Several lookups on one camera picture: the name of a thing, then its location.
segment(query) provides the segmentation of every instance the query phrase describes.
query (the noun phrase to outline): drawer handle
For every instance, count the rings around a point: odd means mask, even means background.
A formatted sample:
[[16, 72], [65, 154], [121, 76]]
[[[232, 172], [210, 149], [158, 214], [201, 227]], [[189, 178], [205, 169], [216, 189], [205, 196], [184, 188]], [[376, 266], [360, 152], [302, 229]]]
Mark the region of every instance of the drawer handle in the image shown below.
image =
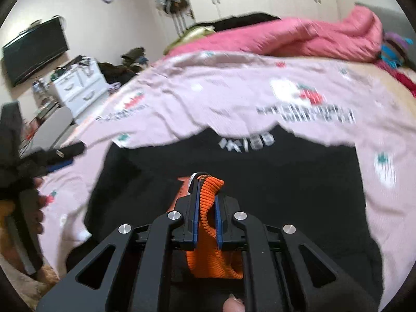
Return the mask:
[[83, 97], [84, 101], [89, 101], [90, 99], [93, 98], [93, 96], [95, 95], [95, 91], [93, 90], [92, 92], [89, 93], [88, 96]]
[[74, 87], [74, 84], [71, 83], [69, 86], [67, 86], [66, 88], [64, 88], [64, 90], [68, 91], [71, 90]]

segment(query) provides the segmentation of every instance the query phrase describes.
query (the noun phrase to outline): metal screw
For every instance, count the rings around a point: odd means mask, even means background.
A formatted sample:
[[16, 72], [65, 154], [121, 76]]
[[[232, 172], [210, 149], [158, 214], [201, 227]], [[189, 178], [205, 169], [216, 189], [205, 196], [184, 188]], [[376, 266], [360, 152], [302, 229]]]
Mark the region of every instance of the metal screw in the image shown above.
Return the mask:
[[291, 235], [296, 232], [296, 228], [291, 224], [287, 224], [283, 227], [283, 231], [285, 231], [288, 235]]
[[119, 232], [122, 234], [129, 233], [132, 230], [132, 227], [128, 224], [123, 224], [119, 226]]
[[234, 214], [234, 218], [236, 220], [245, 220], [247, 218], [247, 214], [242, 211], [238, 211]]
[[168, 218], [171, 220], [177, 220], [180, 218], [180, 212], [178, 211], [171, 211], [168, 213]]

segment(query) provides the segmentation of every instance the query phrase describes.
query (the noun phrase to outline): bed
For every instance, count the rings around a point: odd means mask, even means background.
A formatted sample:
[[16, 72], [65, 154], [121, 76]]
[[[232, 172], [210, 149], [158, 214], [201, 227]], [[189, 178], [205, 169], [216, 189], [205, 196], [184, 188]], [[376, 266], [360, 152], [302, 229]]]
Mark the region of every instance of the bed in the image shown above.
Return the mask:
[[[187, 85], [188, 89], [178, 90], [178, 81], [168, 82], [166, 78], [178, 76], [189, 67], [192, 74], [196, 74], [195, 71], [202, 65], [213, 69], [224, 69], [236, 66], [250, 67], [256, 64], [272, 65], [277, 70], [300, 67], [311, 72], [320, 72], [323, 76], [340, 72], [342, 79], [348, 83], [355, 81], [354, 83], [357, 83], [355, 86], [365, 89], [364, 93], [357, 94], [357, 97], [364, 97], [364, 99], [368, 97], [366, 93], [371, 89], [373, 97], [377, 97], [373, 100], [375, 108], [382, 109], [388, 106], [396, 114], [394, 117], [379, 119], [379, 122], [376, 121], [375, 124], [381, 125], [382, 131], [390, 132], [398, 137], [401, 137], [400, 131], [405, 133], [404, 145], [391, 157], [394, 157], [394, 161], [400, 158], [407, 160], [413, 158], [414, 152], [407, 151], [404, 147], [408, 147], [416, 133], [416, 101], [398, 81], [373, 64], [306, 57], [270, 58], [246, 53], [210, 51], [173, 57], [168, 61], [159, 62], [155, 67], [130, 81], [93, 116], [86, 119], [68, 139], [67, 144], [80, 139], [87, 145], [87, 153], [76, 159], [74, 165], [51, 174], [45, 179], [41, 192], [46, 195], [52, 194], [55, 199], [44, 210], [45, 233], [40, 236], [40, 242], [45, 258], [59, 276], [63, 277], [66, 273], [65, 259], [69, 251], [90, 236], [83, 224], [87, 201], [101, 171], [107, 149], [113, 142], [121, 147], [136, 148], [170, 144], [196, 134], [207, 126], [223, 134], [224, 137], [229, 137], [227, 135], [230, 134], [241, 137], [262, 129], [254, 123], [241, 125], [240, 119], [230, 114], [222, 118], [218, 109], [215, 110], [211, 105], [207, 107], [203, 104], [202, 108], [207, 111], [205, 113], [198, 112], [195, 108], [185, 109], [185, 100], [195, 100], [195, 95], [204, 98], [203, 95], [206, 95], [204, 93], [209, 86], [192, 82]], [[411, 78], [416, 77], [412, 71], [404, 70], [404, 72]], [[384, 123], [387, 120], [391, 123], [385, 128]], [[367, 151], [374, 142], [363, 140], [365, 133], [361, 133], [360, 138], [356, 140], [351, 140], [352, 136], [348, 130], [345, 135], [341, 134], [337, 138], [321, 137], [302, 129], [303, 123], [288, 125], [277, 118], [270, 120], [268, 124], [263, 123], [262, 126], [270, 126], [272, 122], [312, 141], [324, 144], [346, 142], [357, 146], [367, 197], [367, 220], [372, 237], [377, 241], [383, 257], [384, 294], [380, 309], [384, 308], [402, 286], [416, 259], [416, 239], [412, 235], [416, 210], [410, 198], [398, 198], [396, 194], [393, 197], [389, 197], [388, 194], [385, 196], [391, 189], [398, 186], [403, 187], [404, 196], [412, 193], [411, 171], [408, 168], [415, 168], [413, 161], [409, 160], [409, 164], [405, 164], [407, 175], [394, 164], [392, 165], [395, 167], [394, 175], [391, 171], [382, 177], [378, 175], [384, 179], [380, 178], [374, 183], [378, 172], [374, 169], [376, 168], [374, 156], [371, 155], [371, 160], [364, 162], [366, 153], [362, 153], [362, 151]], [[398, 132], [395, 132], [396, 126], [401, 127]], [[386, 151], [392, 148], [388, 140], [381, 143], [383, 144]], [[374, 185], [377, 187], [375, 192], [372, 189]]]

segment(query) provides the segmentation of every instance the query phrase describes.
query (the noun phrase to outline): person's hand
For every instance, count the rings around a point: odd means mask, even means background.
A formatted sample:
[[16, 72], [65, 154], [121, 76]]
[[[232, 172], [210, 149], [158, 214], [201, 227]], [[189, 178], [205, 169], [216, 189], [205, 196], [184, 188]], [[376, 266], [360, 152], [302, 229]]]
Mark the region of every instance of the person's hand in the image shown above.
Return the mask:
[[234, 295], [225, 301], [223, 305], [223, 312], [244, 312], [245, 307], [241, 299], [237, 299]]
[[[35, 178], [34, 180], [35, 187], [38, 188], [42, 184], [41, 178]], [[39, 196], [39, 209], [33, 214], [36, 217], [37, 223], [37, 233], [43, 233], [43, 227], [41, 222], [43, 221], [43, 212], [40, 210], [46, 205], [46, 196]], [[11, 241], [9, 234], [6, 229], [5, 218], [9, 216], [15, 209], [15, 204], [9, 200], [0, 200], [0, 253], [3, 255], [5, 260], [9, 262], [15, 269], [20, 272], [24, 272], [24, 266], [20, 257], [17, 253], [16, 248]]]

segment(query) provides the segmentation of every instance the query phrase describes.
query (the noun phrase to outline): colorful fabric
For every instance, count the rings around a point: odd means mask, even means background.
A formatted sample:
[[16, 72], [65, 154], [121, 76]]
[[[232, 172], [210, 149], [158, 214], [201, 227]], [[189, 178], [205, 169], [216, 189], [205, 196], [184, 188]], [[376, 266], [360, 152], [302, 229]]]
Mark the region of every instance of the colorful fabric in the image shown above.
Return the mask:
[[371, 62], [382, 44], [382, 25], [376, 14], [355, 6], [341, 23], [301, 18], [265, 22], [222, 31], [181, 45], [167, 57], [194, 51], [244, 51], [270, 56], [318, 56]]
[[413, 97], [416, 98], [416, 84], [410, 78], [408, 78], [405, 74], [399, 72], [397, 69], [392, 68], [392, 66], [385, 60], [377, 61], [376, 66], [382, 70], [387, 71], [397, 81], [402, 83], [412, 93]]
[[392, 68], [401, 67], [408, 60], [407, 51], [411, 44], [413, 41], [409, 38], [392, 32], [385, 33], [380, 57]]

